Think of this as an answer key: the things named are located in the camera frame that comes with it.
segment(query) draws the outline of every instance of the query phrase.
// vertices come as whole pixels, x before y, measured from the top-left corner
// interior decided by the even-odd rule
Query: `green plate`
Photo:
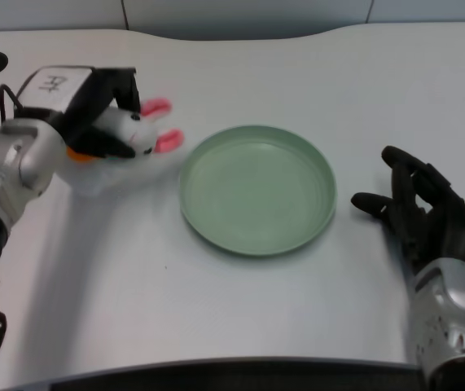
[[[182,213],[205,239],[234,253],[268,256],[317,236],[336,208],[336,180],[312,144],[277,128],[223,130],[189,156]]]

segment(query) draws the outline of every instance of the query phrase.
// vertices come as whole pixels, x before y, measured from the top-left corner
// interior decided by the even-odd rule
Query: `robotic arm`
[[[395,147],[382,158],[393,198],[357,193],[352,203],[397,237],[415,275],[410,323],[429,389],[465,389],[465,202],[432,165]],[[432,206],[428,213],[417,195]]]
[[[49,186],[66,145],[75,152],[132,158],[135,150],[115,137],[122,117],[139,121],[140,101],[131,68],[49,67],[36,71],[14,96],[0,89],[0,256],[26,204]],[[15,104],[6,120],[3,94]],[[120,110],[108,109],[116,100]],[[0,312],[0,346],[6,332]]]

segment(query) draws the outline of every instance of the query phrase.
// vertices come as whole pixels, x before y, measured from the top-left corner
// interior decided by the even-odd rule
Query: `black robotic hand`
[[[357,193],[352,204],[378,218],[399,240],[414,274],[441,257],[465,261],[465,202],[432,165],[395,147],[382,151],[392,169],[393,198]],[[428,202],[426,213],[416,196]]]
[[[15,118],[37,118],[50,124],[76,153],[94,157],[133,158],[134,149],[93,124],[113,100],[118,108],[140,112],[134,68],[51,66],[38,69],[13,96],[0,89],[1,122],[6,91]]]

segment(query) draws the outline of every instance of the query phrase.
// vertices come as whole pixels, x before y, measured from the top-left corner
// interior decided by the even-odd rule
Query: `table surface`
[[[55,178],[0,261],[8,329],[0,389],[193,358],[409,362],[407,294],[379,224],[349,200],[390,193],[386,145],[434,164],[465,198],[465,23],[368,24],[279,41],[184,42],[126,31],[0,33],[16,90],[49,64],[134,66],[185,147],[120,192],[74,196]],[[178,172],[202,139],[273,125],[317,146],[338,205],[311,245],[243,259],[182,219]]]

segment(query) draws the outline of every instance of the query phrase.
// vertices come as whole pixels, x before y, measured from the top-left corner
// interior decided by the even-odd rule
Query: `cable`
[[[6,86],[5,84],[0,85],[0,111],[1,111],[1,124],[6,120],[6,106],[4,105],[4,93],[10,97],[13,104],[17,107],[17,110],[22,110],[22,104],[19,102],[13,91],[10,87]]]

